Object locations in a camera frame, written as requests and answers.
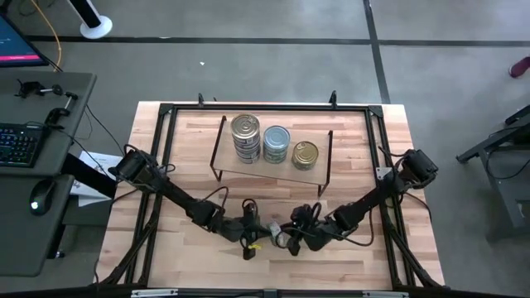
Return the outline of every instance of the can label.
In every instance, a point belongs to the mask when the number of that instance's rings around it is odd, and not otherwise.
[[[259,134],[250,138],[239,138],[236,137],[234,134],[232,134],[232,137],[234,137],[234,142],[237,142],[241,145],[254,144],[255,142],[259,142]]]
[[[271,154],[270,152],[267,152],[267,151],[263,151],[263,158],[265,159],[265,161],[269,162],[269,163],[273,163],[273,164],[278,164],[278,163],[281,163],[283,161],[285,161],[287,157],[287,152],[285,152],[285,154]]]
[[[259,156],[260,151],[258,150],[256,152],[252,152],[252,153],[249,153],[249,154],[245,154],[245,153],[242,153],[242,152],[239,152],[239,151],[236,151],[236,153],[238,154],[239,158],[253,159],[253,158]]]
[[[287,149],[282,149],[282,150],[271,149],[271,148],[265,146],[265,144],[263,144],[263,150],[267,151],[267,152],[269,152],[271,154],[278,154],[278,155],[287,153]]]
[[[245,158],[239,158],[239,160],[242,162],[242,163],[246,163],[246,164],[253,164],[255,162],[258,162],[259,160],[259,156],[256,156],[254,157],[253,159],[245,159]]]
[[[235,151],[242,153],[242,154],[250,154],[256,151],[261,151],[261,147],[259,146],[259,143],[257,143],[252,148],[241,148],[241,147],[235,146]]]
[[[315,166],[315,164],[305,164],[305,165],[299,164],[298,162],[295,161],[294,158],[291,160],[292,160],[292,164],[300,171],[308,171],[312,169],[313,166]]]
[[[259,139],[258,139],[258,142],[249,143],[249,144],[241,144],[241,143],[237,143],[236,141],[234,141],[234,146],[238,149],[243,149],[243,150],[255,150],[256,147],[259,147]]]

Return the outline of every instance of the pink object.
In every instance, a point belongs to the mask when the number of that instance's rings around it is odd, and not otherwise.
[[[0,61],[9,61],[9,60],[39,60],[38,55],[9,55],[9,56],[0,56]]]
[[[523,75],[527,69],[530,68],[530,56],[524,57],[518,63],[514,64],[508,72],[512,78],[518,78]]]

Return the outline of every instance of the small white object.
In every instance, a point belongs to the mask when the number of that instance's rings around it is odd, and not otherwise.
[[[170,289],[149,289],[149,290],[135,290],[132,291],[131,297],[145,298],[145,297],[173,297],[179,295],[178,288]]]
[[[113,22],[106,16],[99,16],[101,24],[95,28],[89,28],[86,24],[81,24],[81,35],[88,39],[98,39],[106,36],[113,30]]]

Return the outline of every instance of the computer monitor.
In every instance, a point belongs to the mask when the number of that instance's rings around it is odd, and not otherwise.
[[[0,13],[0,67],[44,65],[48,62],[39,50]]]

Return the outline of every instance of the tin can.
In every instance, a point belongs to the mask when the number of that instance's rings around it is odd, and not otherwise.
[[[241,162],[251,164],[261,153],[259,121],[252,114],[240,114],[230,123],[234,148]]]
[[[292,151],[292,164],[300,171],[312,169],[317,159],[318,148],[312,142],[299,142]]]
[[[259,120],[256,116],[239,114],[230,123],[234,142],[238,144],[254,144],[259,142]]]
[[[263,157],[270,163],[285,161],[291,134],[278,125],[271,126],[263,133]]]

